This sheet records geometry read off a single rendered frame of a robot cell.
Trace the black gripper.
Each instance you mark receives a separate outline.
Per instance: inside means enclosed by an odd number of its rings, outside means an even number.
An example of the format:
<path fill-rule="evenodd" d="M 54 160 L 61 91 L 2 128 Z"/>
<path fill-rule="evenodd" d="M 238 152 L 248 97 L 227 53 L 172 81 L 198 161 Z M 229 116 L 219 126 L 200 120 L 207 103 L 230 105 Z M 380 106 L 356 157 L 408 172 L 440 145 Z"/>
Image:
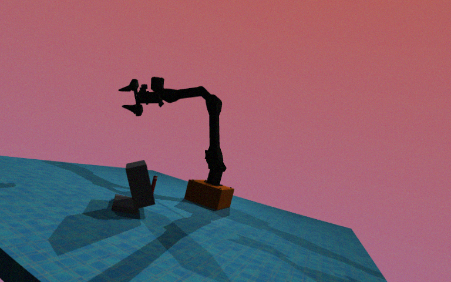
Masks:
<path fill-rule="evenodd" d="M 137 88 L 139 87 L 138 80 L 132 79 L 130 84 L 126 87 L 119 89 L 121 92 L 134 92 L 134 97 L 136 100 L 136 105 L 122 105 L 123 108 L 132 111 L 136 116 L 141 116 L 143 113 L 143 106 L 141 103 L 146 103 L 147 105 L 150 103 L 150 92 L 138 92 Z"/>

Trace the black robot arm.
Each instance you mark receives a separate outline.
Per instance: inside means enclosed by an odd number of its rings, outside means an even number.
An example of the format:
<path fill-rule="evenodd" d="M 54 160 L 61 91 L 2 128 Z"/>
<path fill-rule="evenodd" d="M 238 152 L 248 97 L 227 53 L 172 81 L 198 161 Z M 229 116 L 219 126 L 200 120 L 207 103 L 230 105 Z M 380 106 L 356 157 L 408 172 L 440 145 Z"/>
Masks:
<path fill-rule="evenodd" d="M 220 149 L 220 130 L 219 130 L 219 115 L 221 112 L 222 101 L 216 95 L 210 94 L 202 87 L 187 88 L 187 89 L 164 89 L 164 78 L 151 78 L 150 103 L 158 103 L 161 107 L 164 103 L 173 103 L 179 99 L 195 98 L 202 96 L 206 100 L 206 106 L 209 113 L 209 132 L 210 132 L 210 146 L 205 150 L 205 159 L 210 169 L 207 181 L 205 183 L 214 186 L 223 186 L 220 184 L 223 172 L 226 166 L 223 163 L 223 155 Z"/>

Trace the dark grey sloped panel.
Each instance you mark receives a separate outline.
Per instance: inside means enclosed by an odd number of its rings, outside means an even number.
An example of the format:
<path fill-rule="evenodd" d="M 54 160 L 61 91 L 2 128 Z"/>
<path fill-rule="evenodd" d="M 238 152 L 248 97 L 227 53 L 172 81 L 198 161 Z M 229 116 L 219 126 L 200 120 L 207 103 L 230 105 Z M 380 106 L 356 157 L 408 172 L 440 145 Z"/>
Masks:
<path fill-rule="evenodd" d="M 139 208 L 155 204 L 146 162 L 127 163 L 126 173 L 132 196 L 115 194 L 112 211 L 137 215 Z"/>

